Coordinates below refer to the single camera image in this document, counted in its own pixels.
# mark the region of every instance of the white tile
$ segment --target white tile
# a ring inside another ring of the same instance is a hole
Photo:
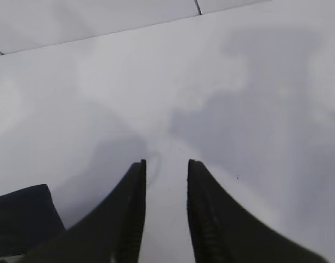
[[[254,4],[268,0],[197,0],[202,14],[221,11],[247,4]]]
[[[194,0],[0,0],[0,51],[12,53],[194,15]]]
[[[141,262],[194,262],[186,171],[201,159],[335,262],[335,5],[287,3],[1,56],[0,195],[47,183],[69,226],[147,158]]]

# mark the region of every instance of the white floor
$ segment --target white floor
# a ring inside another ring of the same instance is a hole
[[[0,0],[0,51],[13,53],[195,15],[194,0]]]
[[[193,262],[189,158],[335,262],[335,0],[278,0],[0,56],[0,195],[66,226],[148,160],[140,262]]]

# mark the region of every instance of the black object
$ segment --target black object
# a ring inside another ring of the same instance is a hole
[[[47,185],[0,196],[0,257],[24,254],[63,231]]]
[[[188,221],[196,263],[322,263],[242,208],[202,162],[189,160]]]
[[[134,163],[121,182],[82,221],[28,252],[23,263],[138,262],[145,221],[146,162]]]

